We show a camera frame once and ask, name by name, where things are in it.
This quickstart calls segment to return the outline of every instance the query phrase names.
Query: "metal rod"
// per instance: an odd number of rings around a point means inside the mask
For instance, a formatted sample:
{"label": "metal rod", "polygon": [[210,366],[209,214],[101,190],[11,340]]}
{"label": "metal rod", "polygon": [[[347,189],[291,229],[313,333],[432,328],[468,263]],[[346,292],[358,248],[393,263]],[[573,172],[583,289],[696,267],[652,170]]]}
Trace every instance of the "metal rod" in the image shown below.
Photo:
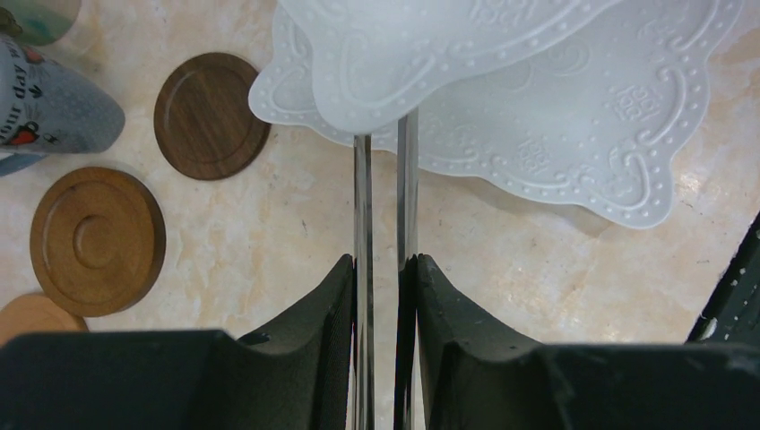
{"label": "metal rod", "polygon": [[354,430],[375,429],[375,321],[372,289],[372,140],[354,136],[354,254],[357,322],[354,329]]}
{"label": "metal rod", "polygon": [[396,333],[396,384],[393,428],[414,428],[414,343],[417,328],[414,286],[417,254],[417,191],[419,183],[419,112],[399,121],[396,240],[399,263],[399,315]]}

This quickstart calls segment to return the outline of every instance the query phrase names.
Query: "embossed plate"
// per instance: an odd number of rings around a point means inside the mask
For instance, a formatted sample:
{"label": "embossed plate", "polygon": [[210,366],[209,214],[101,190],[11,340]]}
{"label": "embossed plate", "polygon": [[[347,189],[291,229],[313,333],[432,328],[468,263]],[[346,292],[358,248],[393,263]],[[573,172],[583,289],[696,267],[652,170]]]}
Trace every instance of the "embossed plate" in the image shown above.
{"label": "embossed plate", "polygon": [[280,3],[314,48],[315,100],[327,123],[371,133],[448,83],[493,72],[554,45],[619,1]]}
{"label": "embossed plate", "polygon": [[[706,59],[741,5],[627,1],[536,56],[446,86],[419,106],[419,164],[653,227],[671,208],[673,155],[707,109]],[[275,57],[251,89],[252,110],[351,145],[352,135],[316,110],[310,45],[282,10],[273,36]],[[394,127],[373,135],[376,149],[396,151]]]}

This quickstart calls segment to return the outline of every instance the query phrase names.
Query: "stone surface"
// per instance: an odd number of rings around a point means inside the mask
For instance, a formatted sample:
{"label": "stone surface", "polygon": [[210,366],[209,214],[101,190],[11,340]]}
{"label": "stone surface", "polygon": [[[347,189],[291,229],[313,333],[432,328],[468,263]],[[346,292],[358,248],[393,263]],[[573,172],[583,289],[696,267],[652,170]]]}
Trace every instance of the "stone surface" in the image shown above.
{"label": "stone surface", "polygon": [[[29,256],[43,193],[85,166],[122,169],[158,200],[167,226],[151,293],[93,331],[222,327],[235,336],[315,287],[353,249],[351,150],[275,126],[256,161],[218,182],[182,176],[152,130],[156,96],[185,60],[272,58],[274,0],[85,0],[45,52],[125,109],[98,155],[50,157],[0,186],[0,305],[39,290]],[[673,162],[677,204],[657,228],[615,226],[573,206],[526,202],[477,179],[422,173],[419,247],[462,292],[546,342],[681,342],[760,209],[760,5],[746,2],[711,58],[707,118]],[[377,425],[391,428],[395,351],[395,157],[374,154]],[[421,418],[418,396],[418,419]]]}

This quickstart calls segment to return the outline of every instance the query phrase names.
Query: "light brown wooden lid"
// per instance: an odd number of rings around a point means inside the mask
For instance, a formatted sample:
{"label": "light brown wooden lid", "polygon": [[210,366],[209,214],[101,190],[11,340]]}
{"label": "light brown wooden lid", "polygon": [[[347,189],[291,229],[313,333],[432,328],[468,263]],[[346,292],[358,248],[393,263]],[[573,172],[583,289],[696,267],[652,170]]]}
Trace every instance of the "light brown wooden lid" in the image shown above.
{"label": "light brown wooden lid", "polygon": [[0,310],[0,347],[16,336],[38,331],[87,331],[87,324],[43,294],[16,297]]}
{"label": "light brown wooden lid", "polygon": [[42,289],[72,314],[102,316],[143,298],[159,276],[166,230],[140,181],[108,168],[82,168],[42,197],[30,253]]}
{"label": "light brown wooden lid", "polygon": [[230,54],[210,53],[180,65],[156,101],[153,128],[166,160],[194,179],[233,176],[258,156],[271,125],[248,108],[258,73]]}

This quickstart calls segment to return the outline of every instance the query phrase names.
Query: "cup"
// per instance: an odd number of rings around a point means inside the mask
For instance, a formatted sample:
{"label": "cup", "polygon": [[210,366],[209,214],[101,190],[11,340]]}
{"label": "cup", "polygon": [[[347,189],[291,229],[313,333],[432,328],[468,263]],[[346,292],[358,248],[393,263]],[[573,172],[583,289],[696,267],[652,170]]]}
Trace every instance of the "cup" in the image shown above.
{"label": "cup", "polygon": [[82,0],[0,0],[0,31],[27,45],[47,45],[72,27]]}
{"label": "cup", "polygon": [[0,36],[0,176],[49,154],[107,150],[124,111],[103,90],[31,47]]}

